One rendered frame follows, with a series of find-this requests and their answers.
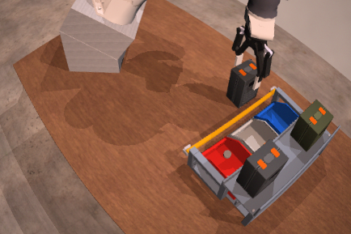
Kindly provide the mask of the orange long bar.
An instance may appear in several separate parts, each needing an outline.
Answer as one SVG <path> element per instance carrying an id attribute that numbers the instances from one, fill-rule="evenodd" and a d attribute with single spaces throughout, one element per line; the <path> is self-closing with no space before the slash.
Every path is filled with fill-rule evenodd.
<path id="1" fill-rule="evenodd" d="M 273 89 L 270 93 L 268 93 L 266 96 L 264 96 L 263 98 L 261 98 L 260 100 L 258 100 L 257 102 L 255 102 L 251 107 L 247 108 L 245 111 L 243 111 L 242 113 L 240 113 L 237 117 L 233 118 L 231 121 L 227 122 L 224 126 L 220 127 L 219 129 L 215 130 L 212 134 L 208 135 L 207 137 L 203 138 L 200 142 L 196 143 L 195 145 L 191 146 L 189 149 L 191 149 L 192 147 L 200 147 L 201 145 L 203 145 L 204 143 L 208 142 L 210 139 L 212 139 L 213 137 L 215 137 L 216 135 L 220 134 L 223 130 L 225 130 L 226 128 L 228 128 L 229 126 L 233 125 L 235 122 L 237 122 L 240 118 L 244 117 L 246 114 L 248 114 L 249 112 L 251 112 L 254 108 L 256 108 L 258 105 L 260 105 L 261 103 L 263 103 L 265 100 L 267 100 L 270 96 L 272 96 L 274 94 L 275 89 Z M 186 150 L 186 152 L 188 153 L 188 150 Z"/>

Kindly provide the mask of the red bin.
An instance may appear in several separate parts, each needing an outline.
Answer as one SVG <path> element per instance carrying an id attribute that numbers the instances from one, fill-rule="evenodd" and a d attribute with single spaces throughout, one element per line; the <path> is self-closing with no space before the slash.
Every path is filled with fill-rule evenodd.
<path id="1" fill-rule="evenodd" d="M 231 151 L 229 159 L 223 157 L 225 150 Z M 243 166 L 246 158 L 251 155 L 239 140 L 226 136 L 201 154 L 206 156 L 206 159 L 224 178 L 227 178 L 227 176 Z"/>

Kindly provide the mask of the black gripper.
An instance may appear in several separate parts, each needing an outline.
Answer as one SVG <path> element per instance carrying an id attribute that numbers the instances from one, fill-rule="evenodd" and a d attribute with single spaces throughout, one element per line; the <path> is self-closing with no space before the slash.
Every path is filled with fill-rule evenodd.
<path id="1" fill-rule="evenodd" d="M 251 47 L 254 50 L 254 54 L 256 55 L 257 74 L 252 88 L 253 90 L 256 90 L 260 86 L 262 79 L 266 78 L 270 74 L 274 51 L 268 48 L 266 40 L 250 37 L 247 23 L 245 23 L 245 27 L 241 26 L 236 28 L 236 32 L 237 34 L 232 45 L 232 50 L 235 51 L 236 55 L 234 67 L 242 63 L 244 51 L 248 48 L 248 46 Z M 247 39 L 241 45 L 243 36 L 245 36 Z M 257 40 L 261 42 L 258 42 Z"/>

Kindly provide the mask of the blue open bin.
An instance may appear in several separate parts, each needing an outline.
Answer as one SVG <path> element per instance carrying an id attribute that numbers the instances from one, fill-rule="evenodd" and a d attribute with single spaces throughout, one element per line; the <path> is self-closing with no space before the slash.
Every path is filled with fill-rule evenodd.
<path id="1" fill-rule="evenodd" d="M 276 101 L 256 115 L 256 119 L 266 121 L 278 134 L 298 117 L 299 115 L 288 104 Z"/>

